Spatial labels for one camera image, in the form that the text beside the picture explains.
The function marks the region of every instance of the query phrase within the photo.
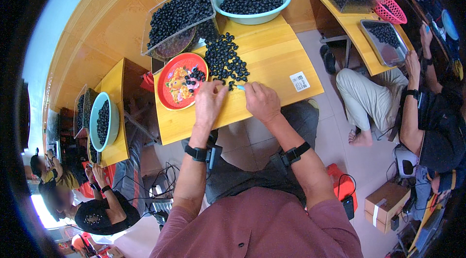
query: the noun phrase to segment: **black pants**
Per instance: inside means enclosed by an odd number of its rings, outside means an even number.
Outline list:
[[[296,132],[314,149],[316,147],[319,110],[303,100],[283,107],[282,114]],[[304,191],[291,168],[288,168],[287,171],[288,173],[284,175],[269,161],[264,169],[248,172],[231,165],[223,158],[219,158],[215,161],[212,170],[207,173],[207,202],[212,204],[222,197],[235,196],[249,188],[259,186],[294,194],[304,207],[306,205]]]

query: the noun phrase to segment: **red floral tray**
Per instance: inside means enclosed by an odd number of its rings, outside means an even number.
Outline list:
[[[191,52],[179,54],[162,69],[157,81],[157,98],[166,109],[182,110],[194,104],[194,97],[202,82],[195,78],[184,78],[194,68],[204,72],[205,78],[208,78],[207,63],[201,56]],[[187,80],[194,80],[196,83],[187,85]]]

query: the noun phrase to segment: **stainless steel tray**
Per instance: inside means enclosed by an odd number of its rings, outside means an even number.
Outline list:
[[[400,42],[400,46],[398,48],[394,48],[389,44],[381,43],[373,34],[371,34],[367,28],[364,26],[365,23],[384,23],[389,24],[393,31],[397,34],[398,41]],[[380,20],[369,20],[369,19],[362,19],[361,20],[361,29],[366,36],[367,40],[369,40],[372,49],[376,52],[377,58],[379,59],[382,65],[386,65],[388,67],[394,66],[402,66],[405,64],[405,57],[406,53],[408,52],[408,48],[405,45],[405,42],[401,39],[398,31],[393,27],[393,25],[387,21],[380,21]]]

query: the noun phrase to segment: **pink basket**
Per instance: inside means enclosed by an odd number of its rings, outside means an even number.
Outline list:
[[[388,11],[382,4],[387,5],[391,12]],[[381,0],[379,3],[377,3],[374,11],[378,16],[380,16],[381,19],[393,23],[394,25],[405,24],[408,22],[405,13],[394,0]]]

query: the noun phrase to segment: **flower pattern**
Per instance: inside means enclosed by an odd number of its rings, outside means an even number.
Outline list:
[[[193,92],[189,92],[190,89],[195,90],[199,87],[200,83],[195,78],[190,78],[190,81],[195,81],[194,85],[187,85],[185,76],[190,75],[191,71],[187,70],[186,67],[178,67],[168,75],[169,81],[165,83],[165,86],[170,88],[173,101],[180,103],[184,99],[194,97]]]

